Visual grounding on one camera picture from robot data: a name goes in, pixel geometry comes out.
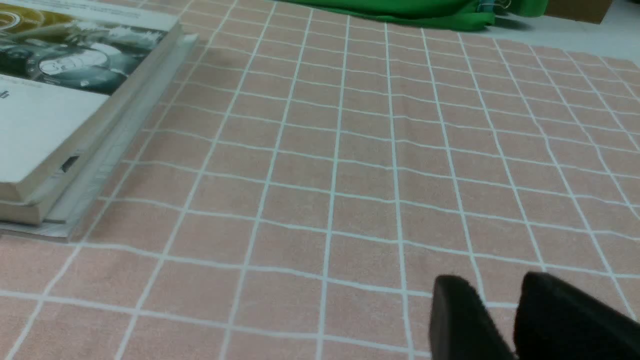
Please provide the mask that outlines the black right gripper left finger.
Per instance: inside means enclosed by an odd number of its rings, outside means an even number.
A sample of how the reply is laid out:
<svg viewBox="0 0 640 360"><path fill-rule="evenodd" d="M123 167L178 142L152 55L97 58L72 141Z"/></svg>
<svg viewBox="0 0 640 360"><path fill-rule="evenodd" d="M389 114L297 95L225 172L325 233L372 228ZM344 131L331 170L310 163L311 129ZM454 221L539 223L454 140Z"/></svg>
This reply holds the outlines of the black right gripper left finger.
<svg viewBox="0 0 640 360"><path fill-rule="evenodd" d="M434 360L514 360L475 287L456 275L435 278L429 321Z"/></svg>

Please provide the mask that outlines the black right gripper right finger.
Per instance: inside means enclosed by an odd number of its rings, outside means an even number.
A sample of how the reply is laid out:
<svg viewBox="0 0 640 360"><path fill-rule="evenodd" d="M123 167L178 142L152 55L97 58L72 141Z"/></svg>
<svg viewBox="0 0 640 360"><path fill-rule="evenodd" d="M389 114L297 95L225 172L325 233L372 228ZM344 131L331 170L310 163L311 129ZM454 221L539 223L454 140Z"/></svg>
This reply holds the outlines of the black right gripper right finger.
<svg viewBox="0 0 640 360"><path fill-rule="evenodd" d="M521 284L513 342L521 360L637 360L637 321L547 272Z"/></svg>

